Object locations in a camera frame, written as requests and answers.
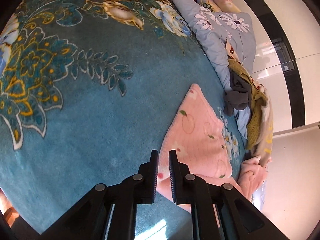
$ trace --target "daisy print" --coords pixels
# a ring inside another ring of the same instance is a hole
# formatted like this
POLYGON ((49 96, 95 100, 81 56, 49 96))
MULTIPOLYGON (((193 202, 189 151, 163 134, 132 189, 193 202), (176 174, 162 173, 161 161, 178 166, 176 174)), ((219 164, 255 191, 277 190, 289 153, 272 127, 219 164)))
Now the daisy print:
POLYGON ((238 19, 237 15, 235 15, 234 13, 232 14, 232 16, 228 13, 222 14, 222 20, 224 20, 227 25, 232 25, 232 29, 236 30, 238 28, 241 32, 246 33, 249 31, 249 24, 244 23, 244 19, 242 17, 238 19))
POLYGON ((196 14, 195 18, 200 19, 199 21, 196 22, 196 25, 203 24, 201 29, 213 30, 213 26, 211 22, 209 22, 209 19, 204 15, 203 12, 200 12, 200 14, 196 14))
POLYGON ((218 25, 222 25, 222 24, 219 22, 218 18, 217 18, 208 8, 202 7, 202 8, 200 8, 200 9, 203 10, 203 11, 204 11, 203 13, 205 13, 206 15, 211 15, 211 16, 210 16, 210 19, 214 20, 218 25))

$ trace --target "paisley pattern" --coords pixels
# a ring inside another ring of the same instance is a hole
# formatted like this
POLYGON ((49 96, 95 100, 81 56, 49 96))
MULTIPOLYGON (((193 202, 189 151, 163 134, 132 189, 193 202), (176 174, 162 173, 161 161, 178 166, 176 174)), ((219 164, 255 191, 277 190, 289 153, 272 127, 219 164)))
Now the paisley pattern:
POLYGON ((0 35, 0 116, 15 150, 22 146, 24 128, 45 136, 46 112, 62 108, 59 81, 67 76, 76 80, 86 73, 108 90, 117 87, 126 94, 125 80, 133 71, 118 55, 83 50, 44 31, 49 24, 76 26, 84 17, 112 18, 140 30, 148 20, 155 38, 167 33, 197 42, 171 0, 23 0, 0 35))

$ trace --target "bed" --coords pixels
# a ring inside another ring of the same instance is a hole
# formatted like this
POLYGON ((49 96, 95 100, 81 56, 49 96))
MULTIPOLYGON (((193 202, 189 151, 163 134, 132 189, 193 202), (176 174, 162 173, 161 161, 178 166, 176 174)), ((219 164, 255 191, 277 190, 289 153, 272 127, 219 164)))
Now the bed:
MULTIPOLYGON (((193 83, 236 140, 237 180, 245 140, 223 114, 225 88, 172 0, 24 0, 9 23, 0 187, 38 233, 95 184, 120 183, 147 162, 193 83)), ((166 238, 191 239, 190 225, 188 212, 157 194, 138 208, 136 236, 156 226, 166 238)))

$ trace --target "light blue fabric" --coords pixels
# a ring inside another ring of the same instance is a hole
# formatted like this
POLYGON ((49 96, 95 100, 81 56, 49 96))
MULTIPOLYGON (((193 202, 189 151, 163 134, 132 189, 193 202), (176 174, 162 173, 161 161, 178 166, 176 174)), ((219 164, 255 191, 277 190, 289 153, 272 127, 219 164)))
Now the light blue fabric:
MULTIPOLYGON (((228 56, 225 50, 226 40, 231 43, 239 60, 243 63, 243 66, 249 73, 252 73, 256 41, 250 16, 246 13, 211 13, 206 11, 205 8, 197 4, 194 0, 173 0, 173 2, 191 27, 192 31, 196 33, 196 37, 203 46, 212 66, 216 70, 225 92, 231 91, 228 56), (232 17, 238 20, 242 18, 243 21, 241 23, 245 23, 249 27, 242 27, 242 31, 240 31, 239 28, 232 28, 232 26, 236 26, 234 23, 228 25, 231 23, 232 17), (210 26, 205 26, 206 23, 200 23, 201 20, 208 21, 210 26)), ((237 121, 238 129, 246 144, 246 126, 251 118, 249 107, 247 106, 244 110, 235 109, 234 116, 237 121)))
MULTIPOLYGON (((239 176, 244 145, 221 113, 223 87, 172 1, 109 1, 131 22, 104 2, 25 0, 16 11, 19 37, 0 78, 0 187, 39 233, 95 184, 135 174, 193 83, 239 141, 230 161, 239 176)), ((157 194, 138 207, 136 235, 161 220, 180 239, 191 215, 157 194)))

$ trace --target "crumpled pink fabric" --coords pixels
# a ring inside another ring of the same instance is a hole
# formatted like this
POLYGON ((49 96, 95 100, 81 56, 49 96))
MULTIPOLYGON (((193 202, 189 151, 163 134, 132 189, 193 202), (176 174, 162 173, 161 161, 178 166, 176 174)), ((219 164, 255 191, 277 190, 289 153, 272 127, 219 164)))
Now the crumpled pink fabric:
MULTIPOLYGON (((232 167, 219 120, 197 84, 192 84, 164 138, 159 154, 157 191, 172 201, 169 151, 176 150, 178 161, 207 183, 232 184, 247 199, 262 185, 268 172, 260 166, 260 156, 241 164, 238 183, 231 177, 232 167)), ((190 212, 190 205, 180 205, 190 212)))

